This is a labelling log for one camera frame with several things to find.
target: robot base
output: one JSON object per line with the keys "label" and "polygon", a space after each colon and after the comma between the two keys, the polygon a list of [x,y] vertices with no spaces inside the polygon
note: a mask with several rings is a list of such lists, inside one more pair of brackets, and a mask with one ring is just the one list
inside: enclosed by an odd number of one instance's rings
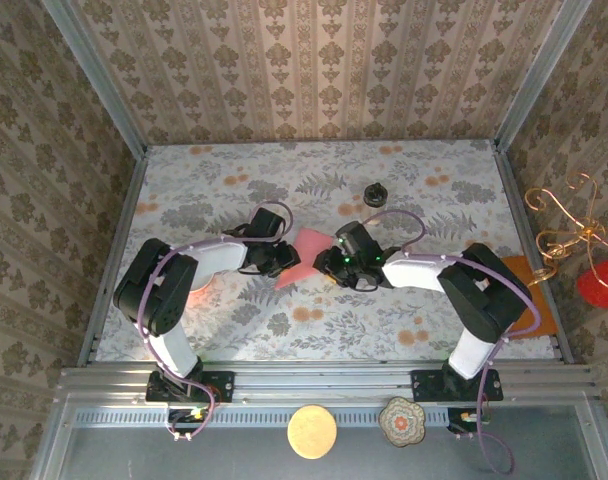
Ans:
{"label": "robot base", "polygon": [[[211,387],[215,396],[215,403],[231,403],[233,401],[234,372],[203,371],[197,378],[192,378],[190,374],[187,378]],[[175,379],[164,375],[162,371],[157,370],[148,377],[146,402],[208,403],[208,395],[199,388],[179,383]]]}
{"label": "robot base", "polygon": [[[478,374],[471,380],[464,380],[448,369],[413,370],[411,387],[414,402],[475,402],[480,388]],[[489,370],[484,383],[484,393],[488,401],[504,400],[502,384],[497,370]]]}

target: metal frame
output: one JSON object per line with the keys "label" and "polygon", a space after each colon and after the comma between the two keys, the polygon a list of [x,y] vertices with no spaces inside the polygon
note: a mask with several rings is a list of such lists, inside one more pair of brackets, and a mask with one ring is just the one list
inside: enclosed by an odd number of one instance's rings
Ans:
{"label": "metal frame", "polygon": [[104,68],[93,47],[93,42],[82,27],[69,0],[44,0],[44,6],[53,17],[57,28],[62,32],[66,43],[100,97],[104,108],[113,119],[124,142],[133,153],[135,160],[139,162],[146,152],[144,139],[140,135],[128,107],[120,99],[117,87]]}
{"label": "metal frame", "polygon": [[[266,411],[318,403],[341,411],[381,408],[391,397],[412,398],[409,372],[440,368],[441,362],[232,362],[207,369],[237,373],[231,406],[236,412]],[[150,409],[144,402],[151,362],[98,363],[62,371],[51,416],[32,477],[57,479],[63,467],[78,409]],[[573,406],[598,479],[608,479],[608,428],[597,404],[598,389],[586,366],[547,361],[497,361],[505,400],[494,408]],[[424,407],[472,406],[449,402]]]}
{"label": "metal frame", "polygon": [[590,5],[591,0],[566,0],[560,7],[495,135],[500,151],[511,146]]}
{"label": "metal frame", "polygon": [[[513,175],[513,170],[511,170],[511,165],[508,161],[506,153],[496,150],[495,162],[497,164],[497,169],[500,172],[500,178],[502,179],[502,184],[504,186],[504,193],[506,194],[508,205],[511,210],[511,214],[513,215],[513,222],[515,223],[515,228],[517,228],[517,235],[520,237],[520,243],[524,249],[524,255],[528,259],[532,269],[537,270],[544,268],[544,265],[542,265],[542,257],[540,256],[537,250],[537,245],[535,244],[535,237],[533,236],[531,227],[528,223],[528,217],[526,216],[522,195],[517,187],[517,182],[515,181],[515,176]],[[555,320],[555,325],[557,325],[556,337],[558,347],[562,354],[562,359],[566,363],[575,363],[573,353],[571,352],[571,347],[568,343],[568,338],[566,337],[566,333],[564,333],[560,313],[557,309],[557,305],[555,304],[553,293],[551,292],[551,287],[549,286],[548,282],[540,283],[539,287],[544,295],[544,298],[546,299],[546,302],[548,303],[549,308],[551,309],[553,319]]]}
{"label": "metal frame", "polygon": [[100,286],[97,290],[95,303],[93,304],[93,310],[91,311],[88,327],[84,336],[84,342],[82,343],[82,349],[80,350],[77,359],[78,367],[83,367],[88,364],[91,354],[96,348],[96,343],[99,342],[102,335],[108,307],[113,298],[113,291],[115,290],[115,283],[117,281],[122,255],[124,254],[124,248],[126,247],[129,228],[133,221],[133,215],[135,214],[137,199],[139,198],[140,190],[144,183],[147,165],[148,160],[146,158],[135,164],[131,183],[126,192],[126,197],[124,198],[122,213],[120,214],[120,219],[115,227],[115,236],[113,237],[111,251],[106,259],[106,267],[104,268]]}

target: decorative round coaster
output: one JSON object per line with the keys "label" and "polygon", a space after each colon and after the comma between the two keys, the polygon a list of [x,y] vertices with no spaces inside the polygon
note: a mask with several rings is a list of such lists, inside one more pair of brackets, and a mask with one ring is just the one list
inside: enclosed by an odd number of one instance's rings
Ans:
{"label": "decorative round coaster", "polygon": [[424,409],[405,398],[395,397],[380,412],[380,428],[396,447],[420,443],[424,439]]}
{"label": "decorative round coaster", "polygon": [[318,405],[300,408],[288,423],[288,442],[295,453],[309,460],[326,455],[337,438],[337,424],[328,410]]}

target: orange placemat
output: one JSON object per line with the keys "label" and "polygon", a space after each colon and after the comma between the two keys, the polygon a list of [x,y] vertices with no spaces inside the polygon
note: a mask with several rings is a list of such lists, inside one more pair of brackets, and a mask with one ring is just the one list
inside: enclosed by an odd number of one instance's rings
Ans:
{"label": "orange placemat", "polygon": [[[528,285],[533,280],[533,270],[528,264],[528,260],[524,256],[505,257],[502,261],[508,268],[519,278],[525,285]],[[529,337],[541,337],[543,335],[555,335],[557,333],[557,325],[553,319],[553,314],[548,306],[548,303],[544,299],[542,290],[538,285],[533,285],[529,288],[531,295],[533,296],[533,302],[542,315],[542,324],[539,328],[526,335],[520,335],[515,338],[529,338]],[[533,314],[530,310],[526,310],[520,319],[515,322],[515,325],[511,330],[522,330],[532,325],[534,322]]]}

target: round cork coaster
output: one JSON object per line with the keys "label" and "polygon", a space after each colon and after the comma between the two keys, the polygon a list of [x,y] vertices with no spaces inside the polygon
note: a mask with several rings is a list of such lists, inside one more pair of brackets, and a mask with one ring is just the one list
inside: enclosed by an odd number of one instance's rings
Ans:
{"label": "round cork coaster", "polygon": [[288,442],[300,457],[315,460],[326,455],[337,438],[337,424],[328,410],[318,405],[300,408],[288,423]]}

